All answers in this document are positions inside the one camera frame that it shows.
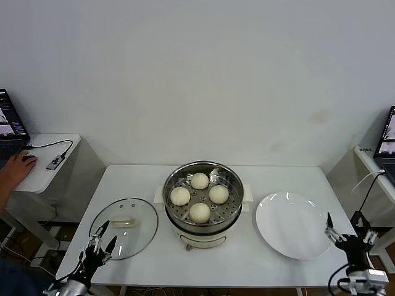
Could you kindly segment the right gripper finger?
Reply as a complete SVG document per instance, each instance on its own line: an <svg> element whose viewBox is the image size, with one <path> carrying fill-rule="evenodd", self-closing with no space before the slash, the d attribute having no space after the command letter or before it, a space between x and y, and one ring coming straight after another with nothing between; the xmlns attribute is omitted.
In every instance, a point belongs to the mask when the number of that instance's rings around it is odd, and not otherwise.
<svg viewBox="0 0 395 296"><path fill-rule="evenodd" d="M327 213L326 218L325 234L329 238L329 240L332 241L332 243L336 244L338 242L341 242L341 234L334 228L333 220L329 212Z"/></svg>
<svg viewBox="0 0 395 296"><path fill-rule="evenodd" d="M373 246L378 238L378 233L371 227L371 224L364 216L361 216L360 220L362 222L360 233L363 237L363 242Z"/></svg>

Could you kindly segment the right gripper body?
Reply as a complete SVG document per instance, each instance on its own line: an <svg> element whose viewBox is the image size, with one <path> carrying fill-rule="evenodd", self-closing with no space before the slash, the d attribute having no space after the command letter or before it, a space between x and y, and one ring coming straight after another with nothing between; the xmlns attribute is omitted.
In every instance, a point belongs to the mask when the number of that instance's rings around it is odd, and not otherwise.
<svg viewBox="0 0 395 296"><path fill-rule="evenodd" d="M345 234L335 241L335 246L345 252L350 269L369 269L370 243L363 238Z"/></svg>

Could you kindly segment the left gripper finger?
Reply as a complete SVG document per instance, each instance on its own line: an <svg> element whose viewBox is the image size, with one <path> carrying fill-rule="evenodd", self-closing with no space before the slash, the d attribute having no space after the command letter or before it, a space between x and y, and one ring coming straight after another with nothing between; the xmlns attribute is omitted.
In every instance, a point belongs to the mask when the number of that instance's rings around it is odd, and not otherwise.
<svg viewBox="0 0 395 296"><path fill-rule="evenodd" d="M93 246L100 246L101 244L101 239L104 235L104 233L106 232L108 226L109 226L110 221L107 220L104 224L102 224L100 227L98 227L98 229L96 230L96 232L94 232L92 235L90 235L90 240L89 240L89 246L93 245Z"/></svg>
<svg viewBox="0 0 395 296"><path fill-rule="evenodd" d="M115 248L118 236L114 236L111 241L108 243L103 256L103 261L108 261L112 258L112 252Z"/></svg>

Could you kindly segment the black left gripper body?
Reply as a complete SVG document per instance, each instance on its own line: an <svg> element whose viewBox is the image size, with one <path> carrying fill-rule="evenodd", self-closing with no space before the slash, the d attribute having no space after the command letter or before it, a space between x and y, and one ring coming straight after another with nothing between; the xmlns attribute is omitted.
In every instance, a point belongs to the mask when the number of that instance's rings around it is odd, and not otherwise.
<svg viewBox="0 0 395 296"><path fill-rule="evenodd" d="M84 279L92 279L97 269L103 265L104 257L102 248L95 250L95 246L87 247L78 274Z"/></svg>

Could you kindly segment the person's bare hand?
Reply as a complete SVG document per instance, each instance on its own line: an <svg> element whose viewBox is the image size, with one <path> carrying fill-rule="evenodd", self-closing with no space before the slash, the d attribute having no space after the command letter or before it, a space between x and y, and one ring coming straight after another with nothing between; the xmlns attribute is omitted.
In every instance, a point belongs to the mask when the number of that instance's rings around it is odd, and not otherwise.
<svg viewBox="0 0 395 296"><path fill-rule="evenodd" d="M17 187L36 165L37 157L26 152L13 155L1 169L1 183Z"/></svg>

